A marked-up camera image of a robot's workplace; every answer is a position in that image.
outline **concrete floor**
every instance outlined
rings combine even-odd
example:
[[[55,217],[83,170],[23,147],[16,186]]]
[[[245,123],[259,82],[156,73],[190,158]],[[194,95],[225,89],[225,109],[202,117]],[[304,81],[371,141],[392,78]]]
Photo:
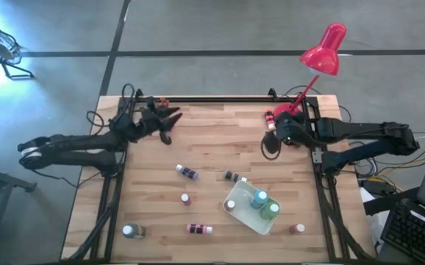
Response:
[[[31,52],[107,52],[123,2],[0,0],[0,28]],[[420,0],[133,0],[119,50],[307,49],[335,21],[348,27],[342,49],[425,49]],[[107,61],[24,58],[21,66],[37,77],[27,81],[10,81],[0,69],[0,171],[38,183],[34,193],[16,189],[11,197],[0,227],[0,264],[59,258],[75,190],[23,169],[16,146],[41,135],[88,133],[85,112],[96,107]],[[126,82],[150,94],[264,94],[311,78],[292,56],[119,57],[107,94],[119,95]],[[340,57],[339,75],[321,78],[315,88],[336,94],[353,121],[398,121],[425,131],[425,55]],[[425,149],[425,138],[420,144]],[[73,183],[79,177],[74,166],[43,171]],[[424,171],[422,166],[390,176],[412,188]]]

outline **keyboard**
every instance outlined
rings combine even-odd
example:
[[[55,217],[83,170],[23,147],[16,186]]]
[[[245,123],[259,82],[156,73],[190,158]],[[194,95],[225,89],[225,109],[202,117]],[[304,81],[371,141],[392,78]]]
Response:
[[[389,213],[381,239],[425,264],[425,209],[402,199]]]

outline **vial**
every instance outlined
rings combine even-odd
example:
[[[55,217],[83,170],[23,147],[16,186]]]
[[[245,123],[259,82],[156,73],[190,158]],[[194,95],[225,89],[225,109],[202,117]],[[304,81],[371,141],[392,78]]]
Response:
[[[224,207],[228,212],[231,212],[235,209],[235,202],[229,199],[226,201],[226,203],[224,203]]]
[[[181,198],[184,205],[189,206],[191,204],[191,199],[188,194],[182,194]]]
[[[260,210],[260,216],[262,219],[269,220],[273,219],[279,213],[279,206],[274,202],[269,202],[265,207]]]
[[[275,122],[273,120],[273,111],[268,109],[265,110],[265,119],[266,119],[266,123],[268,123],[268,129],[269,130],[276,130],[276,125]]]
[[[268,195],[264,191],[255,192],[254,198],[250,202],[250,206],[253,209],[259,209],[262,207],[268,200]]]
[[[213,227],[210,227],[207,225],[189,224],[186,226],[186,230],[190,233],[200,233],[200,234],[213,233]]]
[[[198,179],[198,172],[195,172],[187,167],[184,167],[182,165],[176,165],[176,170],[182,173],[182,175],[189,177],[192,180]]]
[[[230,171],[224,172],[224,178],[226,180],[230,180],[230,181],[233,181],[233,182],[237,182],[239,180],[242,180],[242,181],[247,182],[247,178],[246,177],[241,177],[241,176],[239,176],[239,174],[235,174],[235,173],[232,173]]]
[[[303,233],[305,230],[306,230],[306,226],[303,224],[291,225],[289,227],[289,231],[292,234],[300,234],[300,233]]]
[[[146,237],[146,229],[140,225],[127,224],[123,227],[123,236],[128,239],[143,239]]]

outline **lamp shade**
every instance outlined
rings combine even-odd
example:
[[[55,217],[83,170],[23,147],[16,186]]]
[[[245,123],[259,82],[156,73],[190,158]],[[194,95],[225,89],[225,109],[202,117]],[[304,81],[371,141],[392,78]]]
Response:
[[[299,61],[321,73],[337,75],[339,66],[337,50],[345,34],[345,25],[330,24],[325,30],[321,42],[303,53]]]

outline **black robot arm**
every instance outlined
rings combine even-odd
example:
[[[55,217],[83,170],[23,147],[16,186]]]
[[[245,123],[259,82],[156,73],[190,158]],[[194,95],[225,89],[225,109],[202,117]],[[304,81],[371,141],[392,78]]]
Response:
[[[348,123],[339,119],[319,118],[312,121],[315,134],[306,133],[304,118],[282,113],[275,118],[275,136],[285,144],[303,144],[320,147],[343,139],[366,139],[375,142],[344,152],[322,152],[322,170],[326,174],[338,174],[348,163],[378,155],[411,155],[419,148],[407,124],[396,122]]]
[[[141,110],[137,123],[132,121],[132,111],[120,111],[110,119],[109,132],[103,135],[53,135],[38,137],[18,145],[21,152],[20,164],[26,169],[43,169],[49,165],[94,166],[104,177],[116,175],[118,164],[115,152],[122,152],[129,142],[136,143],[141,138],[160,131],[160,139],[171,144],[166,135],[182,116],[181,113],[169,117],[179,107],[157,107],[152,98],[147,99],[147,107]],[[85,152],[102,149],[97,153]]]

